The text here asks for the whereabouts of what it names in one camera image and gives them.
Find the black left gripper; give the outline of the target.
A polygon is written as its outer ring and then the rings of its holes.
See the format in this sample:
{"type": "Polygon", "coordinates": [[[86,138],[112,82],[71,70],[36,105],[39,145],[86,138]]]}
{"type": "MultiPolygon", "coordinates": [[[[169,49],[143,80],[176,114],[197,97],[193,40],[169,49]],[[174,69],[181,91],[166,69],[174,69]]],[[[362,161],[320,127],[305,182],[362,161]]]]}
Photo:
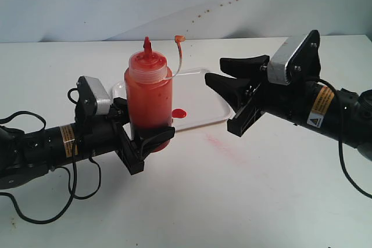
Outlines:
{"type": "MultiPolygon", "coordinates": [[[[78,158],[84,160],[109,152],[116,152],[131,175],[144,170],[144,161],[138,158],[135,145],[131,143],[123,125],[130,122],[128,102],[116,97],[107,115],[87,117],[80,106],[75,109],[75,132],[80,136],[77,143],[78,158]]],[[[139,157],[146,158],[174,137],[174,127],[140,129],[139,157]]]]}

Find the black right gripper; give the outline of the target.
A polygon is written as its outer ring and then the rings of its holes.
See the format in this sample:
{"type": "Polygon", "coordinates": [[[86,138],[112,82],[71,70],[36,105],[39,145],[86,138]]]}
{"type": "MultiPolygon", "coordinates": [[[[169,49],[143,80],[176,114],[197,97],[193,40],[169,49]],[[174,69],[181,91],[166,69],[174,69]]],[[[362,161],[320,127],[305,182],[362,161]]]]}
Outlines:
{"type": "Polygon", "coordinates": [[[316,83],[269,83],[266,77],[268,62],[268,55],[248,58],[222,57],[220,70],[234,78],[215,73],[205,74],[205,84],[219,94],[235,112],[235,116],[227,121],[227,131],[241,137],[264,113],[315,131],[316,129],[307,123],[307,118],[315,100],[316,83]]]}

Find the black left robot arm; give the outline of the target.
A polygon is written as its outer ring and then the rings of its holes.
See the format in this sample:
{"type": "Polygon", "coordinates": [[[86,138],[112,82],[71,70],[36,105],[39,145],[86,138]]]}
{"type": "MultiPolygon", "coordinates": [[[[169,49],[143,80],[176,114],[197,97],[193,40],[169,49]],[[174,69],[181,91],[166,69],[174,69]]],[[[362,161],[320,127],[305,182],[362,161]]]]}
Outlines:
{"type": "Polygon", "coordinates": [[[60,127],[25,133],[1,121],[1,189],[11,189],[49,173],[53,168],[116,152],[131,175],[144,170],[144,160],[175,134],[172,126],[135,132],[129,123],[125,99],[116,98],[106,115],[87,115],[76,107],[75,121],[60,127]]]}

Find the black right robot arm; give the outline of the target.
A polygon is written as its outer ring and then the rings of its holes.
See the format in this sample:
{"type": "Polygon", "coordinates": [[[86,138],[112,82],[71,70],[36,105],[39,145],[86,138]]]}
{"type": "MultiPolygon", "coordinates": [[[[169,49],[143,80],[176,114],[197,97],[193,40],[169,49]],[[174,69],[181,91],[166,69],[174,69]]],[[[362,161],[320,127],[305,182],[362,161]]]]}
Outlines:
{"type": "Polygon", "coordinates": [[[269,81],[269,56],[220,59],[222,75],[205,74],[206,85],[218,93],[235,115],[228,132],[243,136],[261,115],[269,113],[294,125],[357,149],[371,159],[371,91],[361,95],[336,90],[320,78],[319,56],[289,61],[288,85],[269,81]]]}

